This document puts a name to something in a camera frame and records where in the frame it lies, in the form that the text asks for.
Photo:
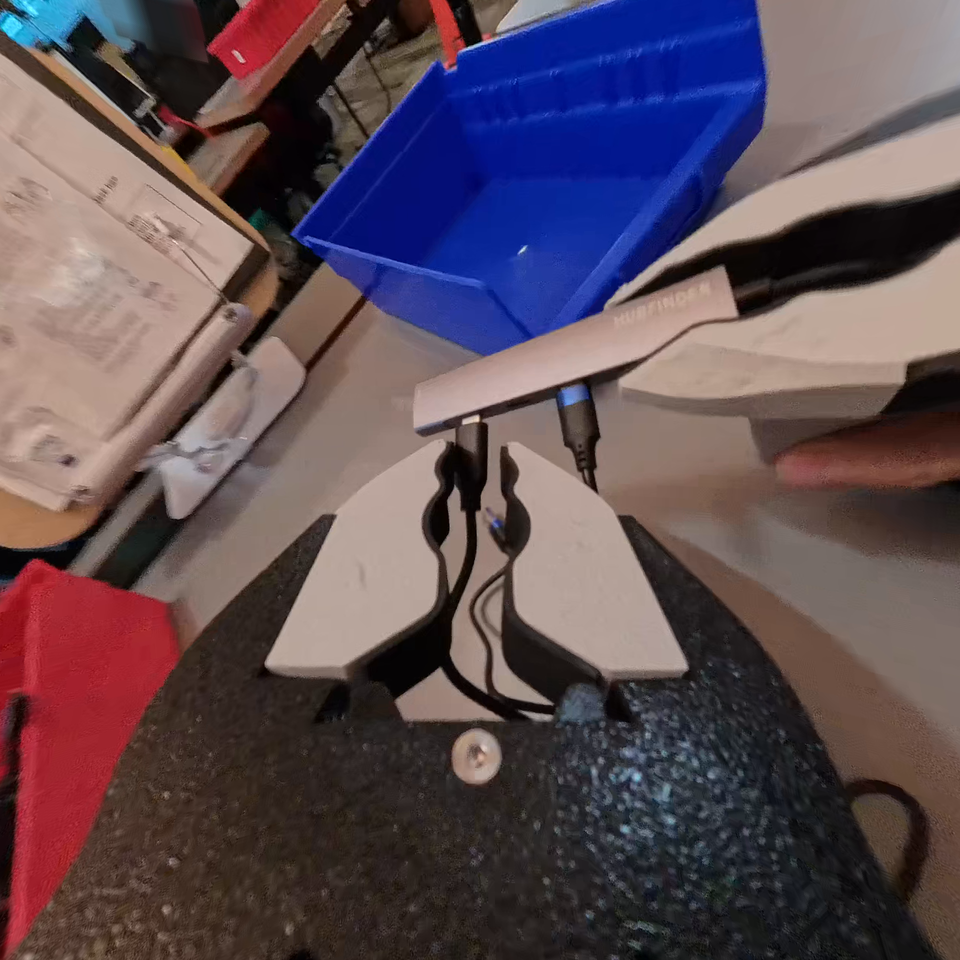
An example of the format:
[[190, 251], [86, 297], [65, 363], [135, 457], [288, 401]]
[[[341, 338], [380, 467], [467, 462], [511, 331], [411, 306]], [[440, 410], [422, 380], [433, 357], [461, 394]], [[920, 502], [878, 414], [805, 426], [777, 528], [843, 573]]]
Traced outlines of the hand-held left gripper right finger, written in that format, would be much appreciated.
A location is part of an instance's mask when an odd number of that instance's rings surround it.
[[541, 697], [683, 677], [689, 663], [614, 509], [523, 444], [500, 449], [509, 561], [501, 647]]

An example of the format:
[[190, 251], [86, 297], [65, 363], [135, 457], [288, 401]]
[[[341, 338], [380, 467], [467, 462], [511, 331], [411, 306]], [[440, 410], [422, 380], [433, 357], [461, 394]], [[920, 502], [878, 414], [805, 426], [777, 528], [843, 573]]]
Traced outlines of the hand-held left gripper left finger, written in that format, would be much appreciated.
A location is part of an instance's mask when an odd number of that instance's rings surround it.
[[450, 649], [452, 443], [428, 442], [336, 510], [265, 659], [272, 675], [354, 685], [399, 697]]

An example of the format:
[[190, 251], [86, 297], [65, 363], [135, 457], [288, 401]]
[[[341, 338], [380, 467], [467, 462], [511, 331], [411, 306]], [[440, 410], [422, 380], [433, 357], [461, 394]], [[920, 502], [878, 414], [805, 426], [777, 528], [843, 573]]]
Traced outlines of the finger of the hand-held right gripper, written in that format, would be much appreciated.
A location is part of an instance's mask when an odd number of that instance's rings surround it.
[[856, 288], [695, 328], [618, 381], [658, 409], [746, 420], [762, 460], [875, 418], [907, 384], [958, 374], [959, 253]]
[[839, 154], [820, 157], [740, 198], [624, 282], [611, 301], [639, 295], [668, 268], [730, 244], [765, 239], [811, 217], [914, 201], [958, 186], [958, 116], [903, 129], [888, 124], [874, 132], [881, 138], [859, 146], [846, 143]]

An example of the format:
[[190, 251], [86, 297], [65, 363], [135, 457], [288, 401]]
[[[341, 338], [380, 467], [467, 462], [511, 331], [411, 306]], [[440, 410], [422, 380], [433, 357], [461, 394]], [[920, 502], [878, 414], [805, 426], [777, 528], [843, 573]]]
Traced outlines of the grey USB hub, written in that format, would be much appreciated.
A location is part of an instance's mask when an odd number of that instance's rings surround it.
[[537, 402], [636, 366], [691, 330], [738, 318], [726, 269], [708, 270], [418, 383], [414, 432], [426, 437]]

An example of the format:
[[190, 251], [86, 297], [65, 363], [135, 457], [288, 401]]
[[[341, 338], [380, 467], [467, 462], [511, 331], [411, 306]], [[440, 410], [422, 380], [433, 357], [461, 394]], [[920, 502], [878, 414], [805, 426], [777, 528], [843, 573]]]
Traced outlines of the red plastic bin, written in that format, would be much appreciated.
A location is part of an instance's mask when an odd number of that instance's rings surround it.
[[38, 558], [2, 590], [2, 958], [78, 858], [180, 655], [162, 602]]
[[249, 1], [206, 46], [237, 80], [246, 79], [267, 66], [306, 22], [321, 12], [329, 22], [345, 5], [343, 1]]

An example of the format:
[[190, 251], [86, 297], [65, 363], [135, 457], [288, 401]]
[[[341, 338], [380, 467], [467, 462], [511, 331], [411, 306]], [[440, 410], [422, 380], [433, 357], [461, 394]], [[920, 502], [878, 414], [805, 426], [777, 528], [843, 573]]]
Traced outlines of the blue plastic bin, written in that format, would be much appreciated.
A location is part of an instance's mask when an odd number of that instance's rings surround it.
[[431, 66], [293, 236], [385, 314], [495, 354], [696, 230], [765, 99], [756, 2], [580, 6]]

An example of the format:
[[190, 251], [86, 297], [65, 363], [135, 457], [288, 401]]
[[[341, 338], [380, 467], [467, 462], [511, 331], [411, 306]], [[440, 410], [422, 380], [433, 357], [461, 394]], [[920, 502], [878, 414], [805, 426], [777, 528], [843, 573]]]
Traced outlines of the grey desk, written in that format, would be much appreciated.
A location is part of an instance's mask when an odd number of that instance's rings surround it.
[[[882, 123], [958, 90], [958, 2], [759, 2], [764, 126], [716, 211]], [[453, 343], [357, 304], [321, 268], [270, 335], [315, 354], [302, 393], [135, 582], [191, 642], [321, 514], [419, 446], [417, 383]], [[909, 791], [933, 847], [912, 905], [958, 958], [958, 497], [779, 488], [736, 418], [597, 394], [599, 485], [702, 579], [773, 656], [844, 778]]]

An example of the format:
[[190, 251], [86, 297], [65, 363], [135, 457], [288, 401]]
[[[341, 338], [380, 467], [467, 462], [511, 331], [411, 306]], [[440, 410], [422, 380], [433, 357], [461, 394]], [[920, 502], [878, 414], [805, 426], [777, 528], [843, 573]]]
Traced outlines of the person's right hand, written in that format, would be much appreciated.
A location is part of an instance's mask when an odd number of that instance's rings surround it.
[[774, 459], [803, 490], [922, 490], [959, 479], [959, 414], [884, 417], [799, 443]]

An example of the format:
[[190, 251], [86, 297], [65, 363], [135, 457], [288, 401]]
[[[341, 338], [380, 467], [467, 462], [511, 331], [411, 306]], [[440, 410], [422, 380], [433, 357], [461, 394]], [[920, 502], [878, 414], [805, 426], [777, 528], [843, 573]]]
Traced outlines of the white document stand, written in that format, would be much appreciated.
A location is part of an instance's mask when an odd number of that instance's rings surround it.
[[184, 520], [294, 401], [306, 369], [276, 337], [245, 354], [253, 325], [239, 303], [219, 309], [142, 407], [78, 475], [76, 502], [105, 505], [133, 474], [155, 474], [166, 515]]

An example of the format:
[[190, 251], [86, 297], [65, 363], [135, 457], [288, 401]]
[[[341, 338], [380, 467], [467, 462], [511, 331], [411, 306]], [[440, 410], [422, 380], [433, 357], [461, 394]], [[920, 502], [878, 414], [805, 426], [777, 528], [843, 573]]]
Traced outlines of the wooden document board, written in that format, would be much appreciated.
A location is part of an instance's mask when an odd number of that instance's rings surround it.
[[[83, 78], [50, 54], [28, 49], [2, 35], [2, 61], [10, 62], [37, 81], [45, 90], [65, 102], [86, 125], [101, 130], [138, 161], [143, 162], [163, 180], [192, 197], [201, 207], [222, 222], [246, 236], [260, 253], [252, 258], [257, 272], [241, 270], [242, 284], [234, 284], [230, 292], [252, 311], [253, 321], [261, 320], [275, 294], [280, 279], [275, 258], [264, 238], [234, 210], [192, 174], [186, 164], [171, 151], [141, 131], [131, 120]], [[107, 507], [116, 500], [117, 492], [132, 476], [109, 487], [99, 500], [80, 502], [62, 511], [49, 510], [14, 493], [1, 494], [2, 546], [10, 549], [40, 550], [76, 539], [89, 531]]]

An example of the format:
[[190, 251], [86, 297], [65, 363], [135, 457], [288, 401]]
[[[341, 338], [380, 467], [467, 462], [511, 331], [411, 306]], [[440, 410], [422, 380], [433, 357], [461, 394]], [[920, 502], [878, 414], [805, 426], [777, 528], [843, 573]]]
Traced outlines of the white printed paper sheets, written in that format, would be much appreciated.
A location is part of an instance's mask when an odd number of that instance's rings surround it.
[[108, 498], [253, 326], [269, 256], [18, 46], [2, 54], [2, 489]]

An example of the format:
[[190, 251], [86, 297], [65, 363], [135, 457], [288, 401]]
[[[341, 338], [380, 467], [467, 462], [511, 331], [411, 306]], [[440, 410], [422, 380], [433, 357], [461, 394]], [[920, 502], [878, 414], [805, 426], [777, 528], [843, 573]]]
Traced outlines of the wooden background table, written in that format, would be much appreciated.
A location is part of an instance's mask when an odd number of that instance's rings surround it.
[[197, 112], [194, 124], [209, 134], [187, 159], [195, 179], [222, 197], [270, 138], [256, 113], [296, 61], [313, 49], [345, 1], [321, 1], [274, 57], [245, 78], [230, 77]]

